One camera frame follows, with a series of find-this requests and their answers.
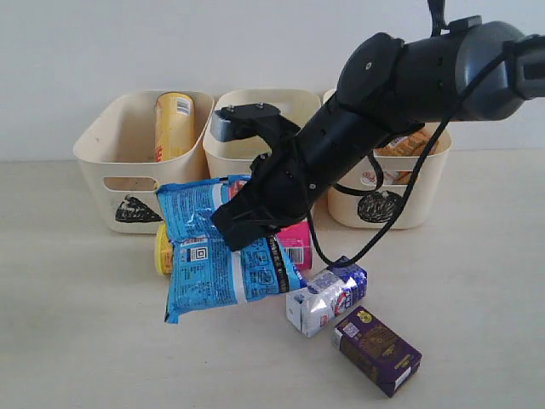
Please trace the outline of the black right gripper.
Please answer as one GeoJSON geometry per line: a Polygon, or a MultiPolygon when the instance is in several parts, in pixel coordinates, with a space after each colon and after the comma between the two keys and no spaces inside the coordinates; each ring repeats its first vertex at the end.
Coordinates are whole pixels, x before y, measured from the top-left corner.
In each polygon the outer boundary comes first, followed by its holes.
{"type": "Polygon", "coordinates": [[[231,251],[270,237],[305,217],[328,190],[326,153],[275,153],[211,221],[231,251]]]}

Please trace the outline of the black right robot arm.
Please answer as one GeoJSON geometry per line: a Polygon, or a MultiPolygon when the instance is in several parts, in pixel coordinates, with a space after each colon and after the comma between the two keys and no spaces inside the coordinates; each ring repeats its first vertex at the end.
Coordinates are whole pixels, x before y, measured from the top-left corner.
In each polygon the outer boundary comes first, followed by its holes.
{"type": "Polygon", "coordinates": [[[265,102],[223,107],[219,141],[260,137],[269,152],[212,216],[238,251],[305,218],[314,202],[373,150],[440,121],[499,121],[544,94],[544,39],[501,21],[454,21],[413,43],[380,32],[341,71],[334,94],[303,126],[265,102]]]}

